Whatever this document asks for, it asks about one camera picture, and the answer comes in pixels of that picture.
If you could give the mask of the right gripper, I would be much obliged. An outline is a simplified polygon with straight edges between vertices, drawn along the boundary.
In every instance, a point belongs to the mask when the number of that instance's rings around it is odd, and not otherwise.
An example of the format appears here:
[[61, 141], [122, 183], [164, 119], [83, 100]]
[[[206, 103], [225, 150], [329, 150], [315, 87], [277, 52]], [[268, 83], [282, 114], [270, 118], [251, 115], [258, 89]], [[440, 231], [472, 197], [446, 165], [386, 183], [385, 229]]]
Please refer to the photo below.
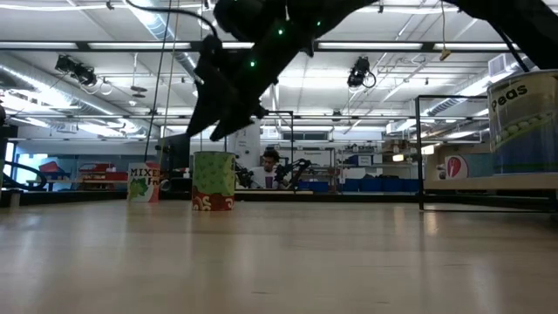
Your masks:
[[216, 35], [202, 41], [195, 68], [198, 98], [187, 135], [217, 124], [210, 139], [221, 140], [254, 124], [252, 117], [266, 116], [263, 92], [298, 53], [313, 55], [313, 18], [293, 1], [229, 0], [216, 4], [214, 19], [223, 31], [251, 44], [235, 51]]

